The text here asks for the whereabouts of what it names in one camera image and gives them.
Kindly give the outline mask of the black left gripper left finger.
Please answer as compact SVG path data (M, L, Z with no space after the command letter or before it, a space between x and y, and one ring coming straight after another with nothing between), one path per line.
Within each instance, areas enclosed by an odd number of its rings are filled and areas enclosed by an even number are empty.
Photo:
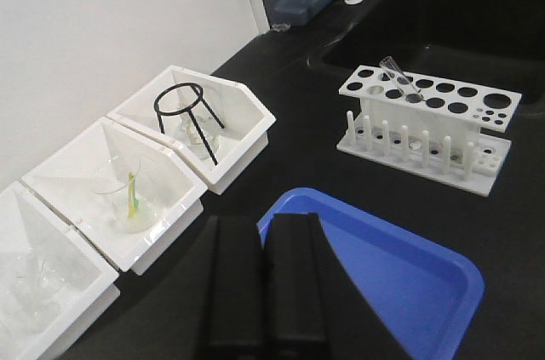
M213 216L215 268L208 359L261 359L265 345L261 240L253 221Z

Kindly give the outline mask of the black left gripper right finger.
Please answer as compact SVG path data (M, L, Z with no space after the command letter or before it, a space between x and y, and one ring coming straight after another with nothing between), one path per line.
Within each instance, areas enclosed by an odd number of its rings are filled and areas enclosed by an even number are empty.
M265 255L270 358L408 358L347 275L317 214L275 214Z

